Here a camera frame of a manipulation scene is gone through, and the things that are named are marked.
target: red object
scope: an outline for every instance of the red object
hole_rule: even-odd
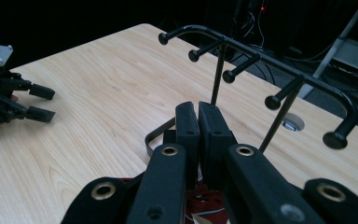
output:
[[[194,190],[186,193],[185,224],[194,223],[193,215],[203,217],[213,224],[227,224],[227,211],[222,201],[221,191],[207,190],[204,184],[198,184]]]

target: wooden table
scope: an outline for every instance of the wooden table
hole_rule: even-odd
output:
[[[209,102],[217,59],[192,63],[194,47],[142,24],[13,69],[52,88],[52,101],[16,92],[22,105],[56,111],[51,123],[0,124],[0,223],[59,223],[75,196],[102,176],[133,177],[145,170],[144,138],[185,101]],[[217,106],[240,143],[259,147],[276,111],[264,99],[279,89],[250,74],[222,83]],[[301,132],[280,128],[266,155],[291,183],[335,180],[358,194],[358,127],[344,150],[322,136],[341,119],[301,99],[290,110]]]

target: cable hole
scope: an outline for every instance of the cable hole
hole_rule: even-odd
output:
[[[305,123],[301,117],[292,113],[287,113],[282,120],[282,126],[292,132],[299,132],[304,129]]]

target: black metal rod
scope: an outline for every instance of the black metal rod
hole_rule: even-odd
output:
[[[158,36],[158,40],[162,45],[166,45],[170,39],[185,34],[202,34],[212,39],[226,38],[226,42],[225,42],[226,47],[231,47],[244,54],[255,55],[259,53],[257,50],[247,47],[234,39],[219,34],[216,31],[209,29],[205,26],[199,26],[199,25],[188,25],[188,26],[180,27],[167,34],[160,34]],[[260,55],[261,55],[260,60],[262,62],[272,65],[293,77],[298,77],[298,76],[304,77],[305,83],[310,84],[314,88],[329,94],[344,106],[344,109],[346,110],[347,113],[344,120],[339,124],[339,126],[336,128],[334,132],[327,133],[324,135],[324,142],[329,147],[344,148],[347,145],[346,137],[358,122],[358,108],[356,104],[351,100],[351,98],[345,93],[343,93],[342,91],[340,91],[339,89],[327,85],[315,77],[308,76],[285,63],[282,63],[272,57],[269,57],[268,55],[265,55],[263,53],[260,53]],[[212,100],[212,102],[215,102],[215,99],[217,98],[218,86],[217,87],[214,86],[213,90],[214,90],[214,94],[213,94],[214,100]]]
[[[260,60],[260,54],[255,54],[252,56],[252,58],[246,60],[245,62],[238,65],[236,68],[234,68],[231,71],[226,71],[223,73],[223,80],[227,83],[232,83],[235,80],[235,77],[241,73],[246,68],[250,67],[252,64],[256,63],[258,60]]]
[[[211,44],[203,47],[202,49],[198,49],[198,50],[194,50],[192,49],[189,53],[188,53],[188,58],[190,59],[191,62],[197,62],[200,58],[200,56],[202,56],[203,54],[205,54],[206,52],[209,52],[213,49],[216,49],[217,47],[219,47],[220,45],[224,44],[226,42],[226,39],[224,37],[215,40],[214,42],[212,42]]]
[[[220,80],[222,79],[223,66],[225,63],[227,45],[221,45],[219,48],[219,58],[217,59],[216,73],[214,75],[214,84],[212,90],[211,104],[216,105],[217,94],[219,93]]]
[[[278,112],[277,117],[275,118],[274,122],[272,123],[271,127],[269,128],[268,133],[259,148],[261,152],[264,153],[264,151],[266,150],[267,146],[269,145],[269,142],[271,141],[272,137],[277,132],[284,116],[287,114],[287,111],[289,111],[290,107],[292,106],[293,102],[295,101],[300,87],[301,86],[298,86],[297,88],[292,90],[289,93],[289,95],[287,95],[286,100],[284,100],[284,103],[281,107],[281,110]]]
[[[295,88],[301,87],[304,84],[304,77],[296,77],[289,84],[284,86],[277,94],[269,96],[265,100],[265,105],[268,109],[276,110],[281,107],[281,101]]]

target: brass grommet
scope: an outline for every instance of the brass grommet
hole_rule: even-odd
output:
[[[344,192],[331,185],[320,184],[316,189],[326,199],[329,199],[337,203],[342,203],[347,199]]]
[[[111,182],[97,184],[91,192],[91,197],[95,200],[105,200],[112,197],[116,192],[116,187]]]
[[[177,149],[176,147],[164,147],[161,150],[161,153],[165,156],[174,156],[176,154],[178,154],[179,149]]]
[[[253,156],[255,154],[254,150],[249,147],[237,147],[235,150],[242,156]]]

